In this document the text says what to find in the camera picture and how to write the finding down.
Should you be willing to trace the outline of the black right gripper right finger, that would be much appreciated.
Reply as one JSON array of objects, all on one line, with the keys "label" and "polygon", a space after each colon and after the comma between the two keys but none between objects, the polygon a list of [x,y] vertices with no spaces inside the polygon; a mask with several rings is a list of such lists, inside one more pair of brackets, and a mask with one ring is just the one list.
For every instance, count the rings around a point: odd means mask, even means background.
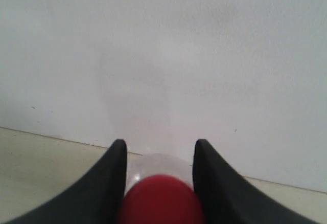
[{"label": "black right gripper right finger", "polygon": [[205,139],[195,144],[193,188],[206,223],[324,222],[324,193],[243,177]]}]

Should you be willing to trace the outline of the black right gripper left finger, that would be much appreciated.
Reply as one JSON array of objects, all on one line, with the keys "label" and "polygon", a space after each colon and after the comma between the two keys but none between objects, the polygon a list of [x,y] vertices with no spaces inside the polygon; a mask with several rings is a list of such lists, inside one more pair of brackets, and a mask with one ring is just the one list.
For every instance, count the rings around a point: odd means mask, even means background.
[{"label": "black right gripper left finger", "polygon": [[125,193],[127,146],[115,140],[104,155],[62,193],[9,223],[116,223]]}]

